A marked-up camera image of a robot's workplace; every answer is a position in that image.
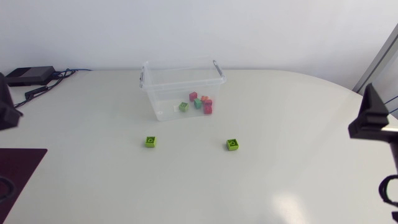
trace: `transparent plastic container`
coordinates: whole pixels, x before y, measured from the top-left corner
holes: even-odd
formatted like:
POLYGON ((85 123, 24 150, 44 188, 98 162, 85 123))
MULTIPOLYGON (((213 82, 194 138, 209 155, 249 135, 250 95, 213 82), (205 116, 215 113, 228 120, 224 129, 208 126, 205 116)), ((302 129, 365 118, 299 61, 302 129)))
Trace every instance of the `transparent plastic container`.
POLYGON ((226 77, 215 60, 193 58, 179 61, 145 62, 142 66, 140 87, 148 93, 150 103, 159 121, 212 115, 217 107, 220 85, 226 77), (204 105, 196 109, 189 94, 196 92, 200 100, 212 100, 212 114, 205 114, 204 105), (186 111, 180 104, 188 103, 186 111))

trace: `container handle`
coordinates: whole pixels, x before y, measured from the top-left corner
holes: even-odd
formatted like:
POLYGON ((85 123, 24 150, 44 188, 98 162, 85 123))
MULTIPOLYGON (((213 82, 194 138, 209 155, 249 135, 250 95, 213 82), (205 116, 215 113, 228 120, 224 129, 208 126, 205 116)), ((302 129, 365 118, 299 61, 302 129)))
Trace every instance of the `container handle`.
POLYGON ((220 66, 218 66, 216 60, 213 60, 213 64, 214 64, 214 66, 216 67, 218 73, 221 75, 221 77, 224 78, 224 77, 225 77, 225 76, 224 76, 224 73, 223 73, 222 69, 220 69, 220 66))
POLYGON ((142 88, 144 86, 144 67, 142 67, 141 75, 139 77, 139 87, 142 88))

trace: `lego brick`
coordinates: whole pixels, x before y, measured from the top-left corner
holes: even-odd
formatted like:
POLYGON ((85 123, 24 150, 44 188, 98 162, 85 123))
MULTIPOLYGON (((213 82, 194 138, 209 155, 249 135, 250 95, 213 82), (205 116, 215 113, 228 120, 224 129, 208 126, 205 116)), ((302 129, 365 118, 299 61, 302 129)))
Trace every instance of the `lego brick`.
POLYGON ((197 92, 193 92, 193 93, 190 93, 190 94, 189 94, 189 100, 190 100, 191 102, 193 102, 194 99, 196 99, 196 98, 198 98, 198 93, 197 93, 197 92))
POLYGON ((147 137, 145 141, 146 147, 155 147, 156 146, 156 137, 147 137))
POLYGON ((236 139, 229 139, 226 141, 226 146, 229 151, 237 150, 239 148, 239 144, 236 139))
POLYGON ((178 106, 178 108, 180 108, 180 111, 186 112, 188 110, 188 108, 189 108, 189 104, 181 102, 180 106, 178 106))
POLYGON ((205 105, 205 106, 203 107, 203 112, 204 112, 205 114, 211 114, 211 113, 213 112, 213 109, 211 108, 210 105, 205 105))
POLYGON ((201 101, 198 98, 194 99, 193 104, 195 105, 196 109, 201 108, 201 101))
POLYGON ((205 100, 208 100, 209 97, 208 96, 201 96, 200 101, 204 102, 205 100))
POLYGON ((212 100, 205 100, 205 102, 203 102, 205 105, 209 105, 211 106, 213 104, 212 100))

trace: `teal block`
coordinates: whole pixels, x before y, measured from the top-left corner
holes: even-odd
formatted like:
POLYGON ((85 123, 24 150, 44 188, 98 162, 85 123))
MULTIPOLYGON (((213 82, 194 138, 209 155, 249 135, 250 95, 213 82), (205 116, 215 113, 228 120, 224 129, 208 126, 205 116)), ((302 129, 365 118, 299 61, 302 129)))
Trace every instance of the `teal block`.
POLYGON ((226 145, 229 151, 237 150, 239 148, 239 144, 236 139, 227 140, 226 145))
POLYGON ((198 98, 193 100, 193 104, 195 105, 196 109, 200 109, 201 108, 201 101, 198 98))
POLYGON ((188 108, 189 108, 189 104, 181 102, 180 106, 178 106, 178 108, 180 108, 180 111, 186 112, 188 110, 188 108))
POLYGON ((155 147, 156 146, 156 137, 147 137, 145 141, 146 147, 155 147))

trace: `white table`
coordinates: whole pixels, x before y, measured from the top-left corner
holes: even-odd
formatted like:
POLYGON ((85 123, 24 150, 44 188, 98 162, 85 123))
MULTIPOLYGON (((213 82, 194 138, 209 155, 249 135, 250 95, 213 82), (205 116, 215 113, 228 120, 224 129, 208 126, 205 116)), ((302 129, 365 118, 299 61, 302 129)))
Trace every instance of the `white table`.
MULTIPOLYGON (((361 96, 224 72, 211 116, 157 121, 139 71, 78 72, 21 107, 0 147, 49 151, 5 223, 393 223, 377 192, 396 172, 388 144, 348 135, 361 96)), ((12 88, 15 103, 31 89, 12 88)))

